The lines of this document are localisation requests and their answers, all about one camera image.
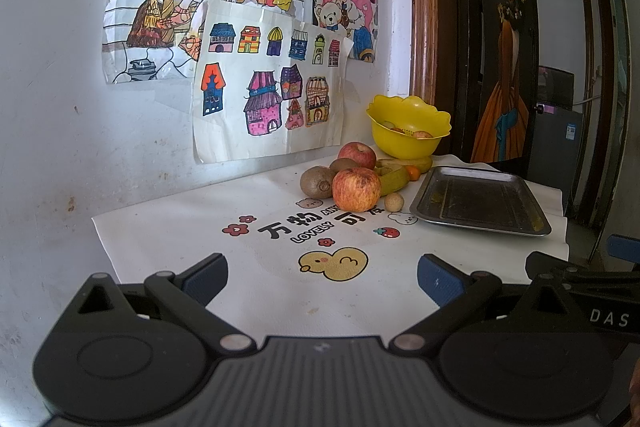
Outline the yellow banana front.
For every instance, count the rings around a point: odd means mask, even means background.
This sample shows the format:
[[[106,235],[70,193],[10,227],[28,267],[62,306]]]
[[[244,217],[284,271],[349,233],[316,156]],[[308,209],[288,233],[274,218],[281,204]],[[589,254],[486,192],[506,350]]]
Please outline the yellow banana front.
[[[401,191],[410,182],[404,166],[376,167],[375,172],[381,183],[381,197]]]

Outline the brown kiwi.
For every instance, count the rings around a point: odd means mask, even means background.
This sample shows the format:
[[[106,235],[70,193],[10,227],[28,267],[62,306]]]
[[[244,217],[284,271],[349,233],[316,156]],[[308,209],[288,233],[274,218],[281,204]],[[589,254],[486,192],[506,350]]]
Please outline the brown kiwi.
[[[299,180],[303,193],[314,199],[326,199],[332,196],[332,183],[335,173],[328,167],[314,166],[307,169]]]
[[[337,174],[346,169],[352,169],[357,167],[358,167],[358,162],[348,157],[336,158],[329,165],[329,168],[334,174]]]

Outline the brown wooden door frame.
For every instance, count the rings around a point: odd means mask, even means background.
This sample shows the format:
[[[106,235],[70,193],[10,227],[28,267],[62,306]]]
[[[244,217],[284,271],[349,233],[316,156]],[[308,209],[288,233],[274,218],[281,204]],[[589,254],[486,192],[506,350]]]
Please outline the brown wooden door frame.
[[[411,0],[410,93],[428,104],[443,98],[442,78],[454,40],[454,0]]]

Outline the lady painting black panel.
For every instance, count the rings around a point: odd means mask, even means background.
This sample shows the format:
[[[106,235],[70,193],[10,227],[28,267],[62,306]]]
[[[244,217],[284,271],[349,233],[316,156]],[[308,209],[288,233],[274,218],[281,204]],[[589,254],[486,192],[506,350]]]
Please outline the lady painting black panel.
[[[532,148],[538,64],[537,0],[469,0],[465,152],[521,173]]]

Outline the grey appliance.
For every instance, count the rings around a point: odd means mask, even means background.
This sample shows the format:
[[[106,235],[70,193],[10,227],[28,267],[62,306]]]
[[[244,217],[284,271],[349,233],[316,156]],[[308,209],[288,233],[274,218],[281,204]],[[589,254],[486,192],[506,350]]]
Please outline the grey appliance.
[[[548,66],[538,67],[537,104],[530,181],[557,188],[566,210],[577,171],[582,114],[574,111],[574,74]]]

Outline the yellow banana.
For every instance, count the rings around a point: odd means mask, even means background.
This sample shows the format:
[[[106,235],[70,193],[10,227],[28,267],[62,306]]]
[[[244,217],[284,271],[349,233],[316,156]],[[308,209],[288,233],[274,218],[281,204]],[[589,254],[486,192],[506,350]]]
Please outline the yellow banana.
[[[404,166],[376,167],[375,172],[381,183],[381,197],[401,191],[410,182]]]
[[[412,166],[416,167],[416,169],[418,169],[420,173],[423,174],[432,168],[433,159],[431,158],[431,156],[413,159],[380,158],[376,161],[376,165],[380,168],[393,166]]]

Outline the houses drawing paper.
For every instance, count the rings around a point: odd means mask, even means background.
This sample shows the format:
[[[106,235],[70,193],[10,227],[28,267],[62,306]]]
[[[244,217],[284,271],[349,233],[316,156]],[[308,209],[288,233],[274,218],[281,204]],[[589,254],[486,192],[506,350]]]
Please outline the houses drawing paper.
[[[196,158],[213,164],[340,143],[351,49],[341,29],[209,2],[192,88]]]

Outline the metal tray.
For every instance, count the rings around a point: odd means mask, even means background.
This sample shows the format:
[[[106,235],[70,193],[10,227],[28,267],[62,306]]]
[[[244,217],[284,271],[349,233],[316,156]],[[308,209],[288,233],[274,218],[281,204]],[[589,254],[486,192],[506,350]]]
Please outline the metal tray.
[[[551,225],[519,176],[465,167],[433,168],[413,199],[410,212],[431,225],[542,237]]]

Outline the brown kiwi back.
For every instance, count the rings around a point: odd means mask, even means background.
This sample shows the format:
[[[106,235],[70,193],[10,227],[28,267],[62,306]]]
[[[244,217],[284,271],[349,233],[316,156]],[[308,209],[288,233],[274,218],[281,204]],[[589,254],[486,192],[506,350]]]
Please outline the brown kiwi back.
[[[329,165],[329,168],[334,174],[337,174],[346,169],[352,169],[357,167],[358,167],[358,162],[348,157],[336,158]]]

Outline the yellow banana back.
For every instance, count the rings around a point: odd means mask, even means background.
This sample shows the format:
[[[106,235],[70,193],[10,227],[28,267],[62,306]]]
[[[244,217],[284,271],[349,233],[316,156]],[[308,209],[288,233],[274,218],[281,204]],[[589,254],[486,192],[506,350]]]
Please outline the yellow banana back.
[[[420,173],[423,174],[432,168],[433,159],[431,158],[431,156],[413,159],[380,158],[376,161],[376,165],[380,168],[393,166],[412,166],[416,167],[416,169],[418,169]]]

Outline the yellow plastic bowl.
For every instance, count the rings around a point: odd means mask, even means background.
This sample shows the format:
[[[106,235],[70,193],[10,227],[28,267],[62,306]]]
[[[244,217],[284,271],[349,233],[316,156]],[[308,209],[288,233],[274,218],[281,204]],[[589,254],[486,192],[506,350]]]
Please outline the yellow plastic bowl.
[[[405,98],[375,95],[367,107],[367,116],[375,145],[386,155],[399,159],[432,156],[440,141],[451,131],[450,115],[415,95]],[[390,131],[382,126],[383,120],[390,120],[401,128],[430,132],[433,138],[418,140]]]

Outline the small tan longan fruit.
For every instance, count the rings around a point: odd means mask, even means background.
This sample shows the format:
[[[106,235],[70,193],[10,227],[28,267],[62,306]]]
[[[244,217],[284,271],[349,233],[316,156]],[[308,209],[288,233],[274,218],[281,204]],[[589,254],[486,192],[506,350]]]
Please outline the small tan longan fruit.
[[[401,212],[405,199],[399,193],[390,193],[384,197],[384,208],[388,212]]]

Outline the red apple back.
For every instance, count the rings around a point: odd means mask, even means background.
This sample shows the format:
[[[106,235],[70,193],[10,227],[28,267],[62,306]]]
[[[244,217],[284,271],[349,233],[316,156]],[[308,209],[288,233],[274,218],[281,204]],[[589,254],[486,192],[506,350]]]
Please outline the red apple back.
[[[338,159],[351,159],[356,162],[359,167],[373,169],[376,165],[375,151],[372,148],[361,142],[349,142],[342,146],[341,150],[337,154]]]

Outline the fruit pieces in bowl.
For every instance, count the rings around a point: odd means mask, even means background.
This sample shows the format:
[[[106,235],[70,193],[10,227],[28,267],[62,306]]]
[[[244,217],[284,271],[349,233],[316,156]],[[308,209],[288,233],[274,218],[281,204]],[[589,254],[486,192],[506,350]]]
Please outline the fruit pieces in bowl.
[[[433,138],[433,135],[431,135],[430,132],[427,132],[424,130],[411,130],[408,128],[401,128],[401,127],[395,126],[390,120],[383,120],[382,126],[385,127],[386,129],[390,129],[390,131],[411,136],[411,138],[418,139],[418,140],[427,140],[427,139]]]

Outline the small orange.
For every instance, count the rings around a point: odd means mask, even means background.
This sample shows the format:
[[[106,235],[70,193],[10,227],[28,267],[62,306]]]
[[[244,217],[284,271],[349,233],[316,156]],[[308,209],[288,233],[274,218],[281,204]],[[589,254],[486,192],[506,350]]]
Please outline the small orange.
[[[421,171],[418,167],[413,165],[408,165],[405,167],[408,172],[408,177],[410,181],[418,181],[421,176]]]

